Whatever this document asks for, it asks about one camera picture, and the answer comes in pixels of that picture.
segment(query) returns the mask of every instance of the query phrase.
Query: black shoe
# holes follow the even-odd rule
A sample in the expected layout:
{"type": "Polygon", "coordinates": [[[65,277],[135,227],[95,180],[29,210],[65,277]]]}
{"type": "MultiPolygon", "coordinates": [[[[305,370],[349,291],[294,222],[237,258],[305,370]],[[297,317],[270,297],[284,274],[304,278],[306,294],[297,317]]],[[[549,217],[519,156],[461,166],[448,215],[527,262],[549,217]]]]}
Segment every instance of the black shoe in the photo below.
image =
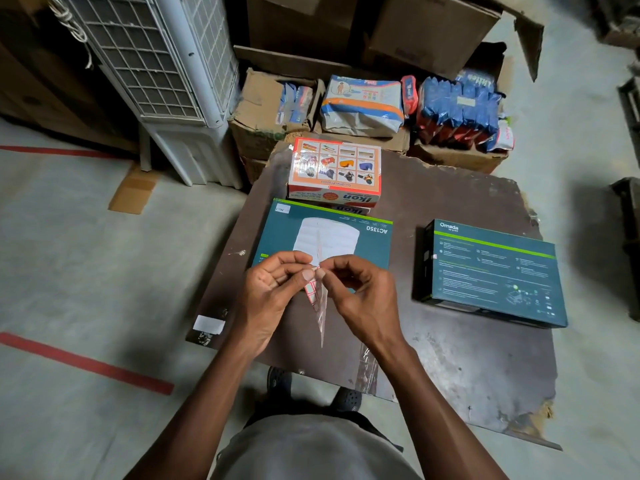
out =
{"type": "Polygon", "coordinates": [[[345,413],[347,411],[358,411],[362,404],[362,393],[347,387],[340,387],[331,403],[331,409],[345,413]]]}
{"type": "Polygon", "coordinates": [[[267,395],[291,396],[292,374],[284,369],[270,367],[267,372],[267,395]]]}

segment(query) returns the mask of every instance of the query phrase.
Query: red floor tape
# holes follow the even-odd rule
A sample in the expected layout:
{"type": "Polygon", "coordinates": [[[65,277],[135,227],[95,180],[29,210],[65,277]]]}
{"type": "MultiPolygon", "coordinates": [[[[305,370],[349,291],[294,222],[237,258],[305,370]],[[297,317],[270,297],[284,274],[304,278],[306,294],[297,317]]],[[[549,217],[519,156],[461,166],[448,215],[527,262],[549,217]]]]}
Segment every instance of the red floor tape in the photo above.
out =
{"type": "Polygon", "coordinates": [[[108,153],[97,150],[71,150],[69,148],[43,148],[41,146],[11,146],[0,144],[0,150],[9,150],[19,153],[39,153],[41,155],[67,155],[71,157],[91,157],[91,158],[117,158],[108,153]]]}
{"type": "Polygon", "coordinates": [[[109,365],[108,363],[100,362],[99,360],[94,360],[89,357],[72,354],[71,352],[57,349],[46,344],[41,344],[34,340],[23,339],[22,337],[18,337],[12,333],[0,332],[0,344],[40,355],[57,362],[66,363],[67,365],[84,371],[100,374],[101,376],[126,382],[127,384],[158,392],[160,394],[171,395],[173,391],[173,384],[169,382],[144,376],[137,372],[128,371],[121,367],[109,365]]]}

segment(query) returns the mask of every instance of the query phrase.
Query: green stripe on box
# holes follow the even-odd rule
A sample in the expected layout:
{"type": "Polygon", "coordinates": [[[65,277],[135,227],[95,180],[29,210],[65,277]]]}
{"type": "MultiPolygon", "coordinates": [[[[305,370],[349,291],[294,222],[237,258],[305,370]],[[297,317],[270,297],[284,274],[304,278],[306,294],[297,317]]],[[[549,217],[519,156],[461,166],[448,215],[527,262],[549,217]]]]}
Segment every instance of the green stripe on box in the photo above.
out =
{"type": "Polygon", "coordinates": [[[510,251],[516,251],[517,253],[531,254],[533,256],[540,256],[540,257],[543,257],[543,258],[556,259],[556,257],[555,256],[551,256],[551,254],[537,253],[535,251],[529,251],[529,250],[526,250],[526,249],[512,248],[510,246],[503,246],[502,244],[496,244],[494,242],[480,241],[478,239],[471,239],[470,237],[464,237],[462,235],[450,234],[448,232],[441,232],[439,230],[436,230],[436,231],[433,231],[433,232],[435,234],[438,234],[438,235],[445,235],[447,237],[453,237],[454,239],[459,239],[460,241],[476,242],[478,244],[484,244],[485,246],[492,246],[494,248],[500,248],[500,249],[507,249],[507,250],[510,250],[510,251]]]}
{"type": "Polygon", "coordinates": [[[308,207],[309,209],[324,210],[325,212],[333,212],[334,214],[343,214],[343,215],[349,216],[349,217],[359,217],[361,219],[366,219],[368,221],[384,222],[385,224],[393,224],[394,223],[393,221],[386,221],[384,219],[378,219],[376,217],[360,216],[358,214],[352,214],[350,212],[345,212],[343,210],[327,209],[326,207],[318,207],[317,205],[309,205],[308,203],[302,203],[302,202],[293,202],[292,200],[285,200],[283,198],[275,198],[274,200],[276,200],[278,202],[289,203],[291,205],[299,205],[300,207],[308,207]]]}

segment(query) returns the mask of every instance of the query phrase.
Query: dark wooden table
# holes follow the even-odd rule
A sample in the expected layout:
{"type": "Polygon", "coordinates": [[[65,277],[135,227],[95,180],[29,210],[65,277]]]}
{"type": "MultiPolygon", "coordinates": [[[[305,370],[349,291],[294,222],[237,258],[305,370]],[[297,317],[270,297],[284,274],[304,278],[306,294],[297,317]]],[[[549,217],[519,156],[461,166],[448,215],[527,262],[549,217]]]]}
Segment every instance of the dark wooden table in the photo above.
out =
{"type": "MultiPolygon", "coordinates": [[[[233,320],[236,295],[251,264],[274,197],[286,197],[291,149],[279,143],[253,186],[198,314],[226,320],[220,335],[191,330],[189,341],[217,349],[233,320]]],[[[542,438],[556,394],[550,330],[429,306],[412,299],[420,228],[434,218],[541,239],[516,182],[464,169],[430,166],[383,152],[382,199],[372,217],[394,221],[389,270],[396,277],[404,336],[438,389],[469,424],[560,449],[542,438]]],[[[394,400],[387,377],[329,300],[320,347],[314,312],[294,297],[260,362],[394,400]]]]}

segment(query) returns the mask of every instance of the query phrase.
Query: concrete floor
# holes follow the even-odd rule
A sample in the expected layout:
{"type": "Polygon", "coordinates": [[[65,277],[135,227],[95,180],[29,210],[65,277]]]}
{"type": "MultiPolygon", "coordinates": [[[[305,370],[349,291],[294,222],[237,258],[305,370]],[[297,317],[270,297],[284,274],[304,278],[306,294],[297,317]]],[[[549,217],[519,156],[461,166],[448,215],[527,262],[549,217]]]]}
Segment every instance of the concrete floor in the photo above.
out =
{"type": "MultiPolygon", "coordinates": [[[[559,377],[545,436],[564,452],[474,428],[513,480],[640,477],[640,324],[607,186],[640,177],[616,87],[633,53],[597,43],[581,0],[548,0],[533,84],[506,17],[488,39],[516,58],[507,108],[516,180],[555,242],[570,327],[555,331],[559,377]]],[[[0,121],[0,144],[69,147],[0,121]]],[[[170,396],[0,346],[0,478],[116,479],[146,451],[213,357],[188,344],[194,302],[244,194],[163,177],[140,216],[107,210],[128,162],[0,150],[0,331],[176,384],[170,396]]],[[[223,444],[248,418],[267,368],[254,364],[223,444]]],[[[336,387],[297,376],[295,395],[336,387]]],[[[418,468],[398,405],[362,412],[418,468]]]]}

